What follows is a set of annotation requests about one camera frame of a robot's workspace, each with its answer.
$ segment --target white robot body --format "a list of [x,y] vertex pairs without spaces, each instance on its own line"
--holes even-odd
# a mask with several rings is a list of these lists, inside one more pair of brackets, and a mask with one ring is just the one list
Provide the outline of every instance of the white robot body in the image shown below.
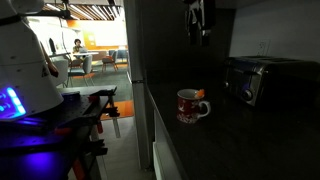
[[[17,13],[1,0],[0,19]],[[35,33],[22,20],[0,25],[0,121],[13,121],[59,105],[63,98]]]

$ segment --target red patterned mug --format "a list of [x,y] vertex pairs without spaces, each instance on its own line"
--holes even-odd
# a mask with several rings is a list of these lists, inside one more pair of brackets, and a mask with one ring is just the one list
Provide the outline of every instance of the red patterned mug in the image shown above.
[[[178,91],[178,112],[177,118],[185,123],[193,124],[201,117],[207,116],[211,112],[211,106],[208,101],[204,101],[203,97],[197,98],[196,89],[182,89]],[[205,105],[207,112],[200,114],[200,110]]]

